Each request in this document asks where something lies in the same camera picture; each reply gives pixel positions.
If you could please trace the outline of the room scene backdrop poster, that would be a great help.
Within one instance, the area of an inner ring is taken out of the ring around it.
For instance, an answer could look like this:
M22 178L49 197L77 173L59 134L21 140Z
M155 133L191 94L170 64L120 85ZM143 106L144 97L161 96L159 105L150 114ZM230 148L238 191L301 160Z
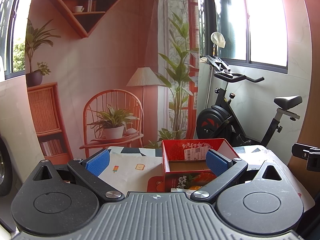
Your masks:
M26 75L43 156L191 139L197 0L31 0Z

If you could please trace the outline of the patterned white tablecloth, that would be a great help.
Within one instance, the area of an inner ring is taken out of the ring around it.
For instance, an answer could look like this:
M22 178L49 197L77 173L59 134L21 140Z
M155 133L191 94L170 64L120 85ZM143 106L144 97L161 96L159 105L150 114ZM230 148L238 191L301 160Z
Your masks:
M292 186L308 211L315 205L313 197L306 188L291 173L289 168L271 151L260 145L235 147L237 155L248 163L248 169L260 168L266 160L275 161L289 179ZM129 148L129 153L123 153L124 147L111 146L110 161L98 178L108 183L123 194L129 191L159 192L160 188L151 178L163 180L162 158L155 156L154 149L140 148L140 154Z

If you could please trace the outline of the red strawberry cardboard box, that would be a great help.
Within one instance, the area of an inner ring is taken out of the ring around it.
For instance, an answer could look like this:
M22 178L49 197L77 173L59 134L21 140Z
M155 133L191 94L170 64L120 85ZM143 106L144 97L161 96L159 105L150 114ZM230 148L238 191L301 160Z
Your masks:
M152 156L162 158L162 171L149 179L148 192L195 190L214 180L220 173L207 166L209 151L216 151L230 160L238 157L226 139L163 140L159 146L149 149Z

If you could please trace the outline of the black exercise bike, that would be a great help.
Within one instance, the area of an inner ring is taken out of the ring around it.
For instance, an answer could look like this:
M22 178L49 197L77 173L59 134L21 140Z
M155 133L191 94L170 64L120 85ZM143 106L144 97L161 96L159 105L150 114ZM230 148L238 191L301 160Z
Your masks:
M281 132L280 120L300 119L293 109L302 104L300 95L274 96L263 91L269 78L249 77L233 71L217 56L206 56L209 66L208 106L197 116L199 139L224 138L231 146L267 146Z

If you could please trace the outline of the white cloth on pole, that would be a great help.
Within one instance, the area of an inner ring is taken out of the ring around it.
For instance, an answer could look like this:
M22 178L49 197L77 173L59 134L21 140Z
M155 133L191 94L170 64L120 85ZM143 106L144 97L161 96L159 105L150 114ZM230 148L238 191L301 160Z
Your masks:
M215 31L211 34L210 39L217 47L225 48L226 41L222 33Z

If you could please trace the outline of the dark framed window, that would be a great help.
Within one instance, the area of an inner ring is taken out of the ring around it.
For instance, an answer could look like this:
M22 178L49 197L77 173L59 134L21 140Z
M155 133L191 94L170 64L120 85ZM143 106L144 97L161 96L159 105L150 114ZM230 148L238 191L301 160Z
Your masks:
M203 55L217 54L228 64L286 74L289 41L283 0L198 0ZM223 34L225 48L210 39Z

